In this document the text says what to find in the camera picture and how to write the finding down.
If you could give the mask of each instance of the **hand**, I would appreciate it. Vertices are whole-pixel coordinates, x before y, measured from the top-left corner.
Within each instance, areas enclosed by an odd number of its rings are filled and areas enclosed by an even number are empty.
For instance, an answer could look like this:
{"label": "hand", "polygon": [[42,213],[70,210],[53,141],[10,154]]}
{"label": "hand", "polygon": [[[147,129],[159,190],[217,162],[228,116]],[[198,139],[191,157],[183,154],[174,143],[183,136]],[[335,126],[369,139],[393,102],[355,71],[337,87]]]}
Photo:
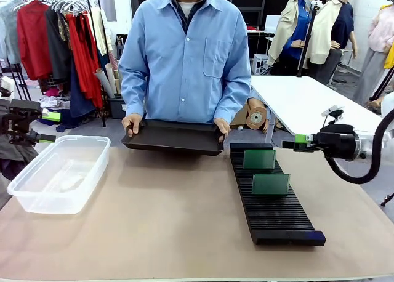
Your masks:
{"label": "hand", "polygon": [[339,49],[339,48],[340,48],[340,44],[338,42],[331,41],[331,49]]}
{"label": "hand", "polygon": [[132,137],[133,134],[138,134],[139,127],[140,127],[140,122],[142,121],[142,117],[139,114],[131,114],[129,116],[124,117],[122,120],[122,124],[124,127],[124,130],[127,129],[128,126],[131,124],[133,125],[133,129],[129,129],[129,137]]}
{"label": "hand", "polygon": [[301,40],[296,40],[291,43],[291,47],[293,48],[304,48],[304,46],[305,46],[305,42]]}
{"label": "hand", "polygon": [[353,46],[353,59],[356,59],[358,55],[358,47]]}
{"label": "hand", "polygon": [[219,128],[219,130],[221,131],[222,134],[225,135],[225,138],[227,138],[228,134],[231,131],[230,125],[228,125],[228,123],[221,118],[216,118],[214,120],[215,125]]}
{"label": "hand", "polygon": [[387,53],[387,54],[388,54],[388,53],[390,52],[391,48],[392,48],[391,45],[386,44],[386,46],[384,47],[384,53]]}

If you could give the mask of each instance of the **cardboard tube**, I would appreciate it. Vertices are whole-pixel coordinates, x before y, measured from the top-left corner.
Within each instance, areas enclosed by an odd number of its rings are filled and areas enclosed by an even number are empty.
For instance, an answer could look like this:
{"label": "cardboard tube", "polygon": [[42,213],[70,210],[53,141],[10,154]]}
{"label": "cardboard tube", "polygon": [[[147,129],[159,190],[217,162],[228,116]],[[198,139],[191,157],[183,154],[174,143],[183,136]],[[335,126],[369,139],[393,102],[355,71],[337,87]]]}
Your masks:
{"label": "cardboard tube", "polygon": [[94,75],[100,80],[101,85],[104,87],[104,90],[108,94],[108,96],[111,99],[114,99],[115,98],[114,91],[112,91],[111,85],[108,82],[108,79],[105,76],[104,71],[101,68],[99,68],[98,70],[96,70]]}
{"label": "cardboard tube", "polygon": [[115,77],[113,75],[112,64],[107,63],[105,65],[105,70],[107,71],[108,81],[109,81],[109,83],[111,85],[112,92],[116,92]]}
{"label": "cardboard tube", "polygon": [[116,87],[116,93],[120,94],[121,93],[121,83],[119,79],[115,79],[115,87]]}

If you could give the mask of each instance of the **black plastic tray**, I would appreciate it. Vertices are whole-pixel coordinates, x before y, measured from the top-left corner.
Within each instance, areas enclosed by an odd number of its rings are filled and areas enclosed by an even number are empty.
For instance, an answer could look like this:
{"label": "black plastic tray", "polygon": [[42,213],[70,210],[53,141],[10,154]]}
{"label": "black plastic tray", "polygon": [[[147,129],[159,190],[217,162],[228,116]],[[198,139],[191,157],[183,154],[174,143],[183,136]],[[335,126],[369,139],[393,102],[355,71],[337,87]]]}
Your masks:
{"label": "black plastic tray", "polygon": [[245,210],[247,224],[256,245],[324,246],[326,237],[315,230],[289,187],[287,196],[253,195],[253,174],[283,173],[276,161],[274,170],[243,169],[244,150],[272,150],[266,144],[231,144],[230,156]]}
{"label": "black plastic tray", "polygon": [[219,143],[220,136],[223,134],[215,125],[145,120],[137,135],[129,137],[126,131],[122,143],[136,150],[217,156],[224,150],[223,143]]}

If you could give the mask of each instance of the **rolled paper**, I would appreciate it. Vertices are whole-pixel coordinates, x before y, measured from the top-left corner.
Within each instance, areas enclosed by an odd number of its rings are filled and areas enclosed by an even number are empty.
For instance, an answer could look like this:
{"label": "rolled paper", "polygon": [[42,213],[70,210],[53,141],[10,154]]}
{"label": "rolled paper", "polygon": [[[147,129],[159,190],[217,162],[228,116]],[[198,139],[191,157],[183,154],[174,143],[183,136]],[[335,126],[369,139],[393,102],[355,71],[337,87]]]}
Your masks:
{"label": "rolled paper", "polygon": [[104,87],[104,90],[108,94],[108,96],[111,99],[114,99],[115,98],[114,92],[112,91],[111,85],[108,82],[108,79],[105,76],[104,71],[101,68],[99,68],[98,70],[96,70],[94,75],[100,80],[101,85]]}
{"label": "rolled paper", "polygon": [[108,76],[108,81],[111,85],[112,91],[116,92],[116,87],[115,87],[115,76],[113,74],[113,70],[112,70],[112,64],[107,63],[105,65],[105,70],[107,71],[107,76]]}

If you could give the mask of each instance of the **clear plastic container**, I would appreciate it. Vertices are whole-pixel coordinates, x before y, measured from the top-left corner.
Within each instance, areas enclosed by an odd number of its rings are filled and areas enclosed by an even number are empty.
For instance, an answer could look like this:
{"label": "clear plastic container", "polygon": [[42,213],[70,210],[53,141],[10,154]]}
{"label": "clear plastic container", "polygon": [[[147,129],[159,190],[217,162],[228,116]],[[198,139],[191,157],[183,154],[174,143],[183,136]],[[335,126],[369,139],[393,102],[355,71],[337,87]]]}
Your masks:
{"label": "clear plastic container", "polygon": [[109,159],[108,137],[63,136],[9,184],[24,210],[76,214],[87,203]]}

